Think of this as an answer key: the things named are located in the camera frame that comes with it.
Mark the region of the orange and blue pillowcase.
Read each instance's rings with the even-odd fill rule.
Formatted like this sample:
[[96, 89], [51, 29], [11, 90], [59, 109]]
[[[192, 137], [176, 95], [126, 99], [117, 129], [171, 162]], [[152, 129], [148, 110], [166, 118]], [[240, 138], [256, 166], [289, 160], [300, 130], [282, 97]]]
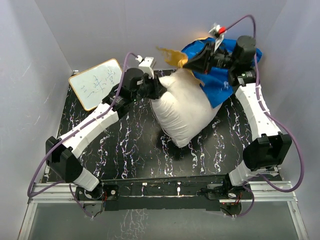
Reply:
[[235, 87], [256, 82], [257, 71], [254, 65], [262, 57], [262, 52], [256, 47], [254, 37], [241, 35], [236, 40], [224, 39], [219, 46], [221, 49], [226, 48], [234, 59], [230, 69], [212, 67], [209, 73], [201, 74], [184, 68], [184, 64], [198, 54], [206, 43], [215, 43], [215, 39], [211, 37], [197, 39], [182, 50], [164, 47], [158, 47], [157, 50], [162, 53], [168, 65], [190, 71], [199, 80], [211, 106], [216, 107], [232, 95]]

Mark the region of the white pillow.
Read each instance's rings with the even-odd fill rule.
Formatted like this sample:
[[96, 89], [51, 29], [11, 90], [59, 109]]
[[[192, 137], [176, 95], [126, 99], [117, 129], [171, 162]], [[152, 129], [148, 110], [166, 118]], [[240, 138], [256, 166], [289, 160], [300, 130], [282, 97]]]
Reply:
[[199, 80], [186, 69], [179, 68], [159, 81], [167, 91], [150, 100], [153, 114], [173, 143], [183, 148], [209, 125], [222, 105], [212, 107]]

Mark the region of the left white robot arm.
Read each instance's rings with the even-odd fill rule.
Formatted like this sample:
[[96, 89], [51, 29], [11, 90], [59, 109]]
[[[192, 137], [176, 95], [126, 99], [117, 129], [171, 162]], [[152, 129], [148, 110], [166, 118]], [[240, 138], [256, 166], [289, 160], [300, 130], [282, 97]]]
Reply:
[[128, 69], [88, 117], [68, 133], [46, 141], [46, 164], [65, 183], [81, 187], [92, 200], [100, 199], [103, 184], [80, 163], [82, 152], [105, 129], [124, 117], [136, 102], [158, 100], [166, 91], [157, 75], [151, 76], [138, 68]]

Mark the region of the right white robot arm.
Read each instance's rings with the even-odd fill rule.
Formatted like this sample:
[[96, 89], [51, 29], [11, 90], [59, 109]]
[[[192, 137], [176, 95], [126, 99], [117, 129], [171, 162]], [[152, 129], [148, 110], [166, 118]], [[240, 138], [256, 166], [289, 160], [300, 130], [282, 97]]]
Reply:
[[254, 64], [259, 51], [256, 39], [242, 35], [236, 40], [211, 37], [195, 40], [182, 49], [188, 57], [183, 66], [204, 82], [209, 102], [217, 103], [218, 91], [209, 88], [211, 80], [236, 88], [235, 96], [247, 117], [252, 142], [243, 150], [241, 163], [223, 180], [223, 194], [233, 199], [251, 178], [281, 165], [292, 144], [289, 134], [283, 134], [270, 118], [270, 112], [256, 82]]

